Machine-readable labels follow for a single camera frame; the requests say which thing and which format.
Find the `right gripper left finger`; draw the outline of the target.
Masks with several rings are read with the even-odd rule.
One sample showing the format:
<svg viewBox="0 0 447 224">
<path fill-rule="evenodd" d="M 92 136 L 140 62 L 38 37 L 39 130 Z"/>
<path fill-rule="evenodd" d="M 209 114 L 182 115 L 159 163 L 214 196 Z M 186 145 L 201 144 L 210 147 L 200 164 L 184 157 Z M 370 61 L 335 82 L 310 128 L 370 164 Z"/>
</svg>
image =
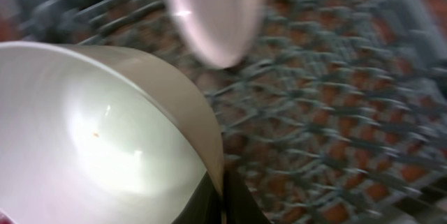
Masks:
<svg viewBox="0 0 447 224">
<path fill-rule="evenodd" d="M 173 224 L 221 224 L 221 198 L 205 173 Z"/>
</svg>

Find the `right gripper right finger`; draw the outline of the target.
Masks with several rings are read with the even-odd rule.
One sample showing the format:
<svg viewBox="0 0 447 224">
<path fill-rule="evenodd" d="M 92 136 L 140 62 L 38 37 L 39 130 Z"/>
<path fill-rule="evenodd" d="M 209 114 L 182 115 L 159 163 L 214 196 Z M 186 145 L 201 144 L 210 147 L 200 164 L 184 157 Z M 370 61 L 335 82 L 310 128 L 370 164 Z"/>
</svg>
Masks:
<svg viewBox="0 0 447 224">
<path fill-rule="evenodd" d="M 227 224 L 270 224 L 236 170 L 225 171 L 223 189 Z"/>
</svg>

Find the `white bowl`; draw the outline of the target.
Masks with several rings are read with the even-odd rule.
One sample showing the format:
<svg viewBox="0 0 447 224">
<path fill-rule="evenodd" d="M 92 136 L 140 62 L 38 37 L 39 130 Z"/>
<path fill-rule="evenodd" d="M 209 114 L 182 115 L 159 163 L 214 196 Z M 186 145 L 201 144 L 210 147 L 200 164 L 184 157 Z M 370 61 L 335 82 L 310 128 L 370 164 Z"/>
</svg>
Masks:
<svg viewBox="0 0 447 224">
<path fill-rule="evenodd" d="M 127 47 L 1 44 L 1 214 L 20 224 L 173 223 L 223 144 L 204 95 Z"/>
</svg>

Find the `pink round plate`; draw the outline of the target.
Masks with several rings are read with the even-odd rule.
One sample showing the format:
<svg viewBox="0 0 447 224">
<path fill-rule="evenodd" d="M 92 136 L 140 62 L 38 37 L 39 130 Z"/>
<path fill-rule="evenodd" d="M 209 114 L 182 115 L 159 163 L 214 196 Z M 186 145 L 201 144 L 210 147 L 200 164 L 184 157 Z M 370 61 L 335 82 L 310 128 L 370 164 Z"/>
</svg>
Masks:
<svg viewBox="0 0 447 224">
<path fill-rule="evenodd" d="M 165 0 L 184 42 L 213 68 L 237 65 L 263 22 L 265 0 Z"/>
</svg>

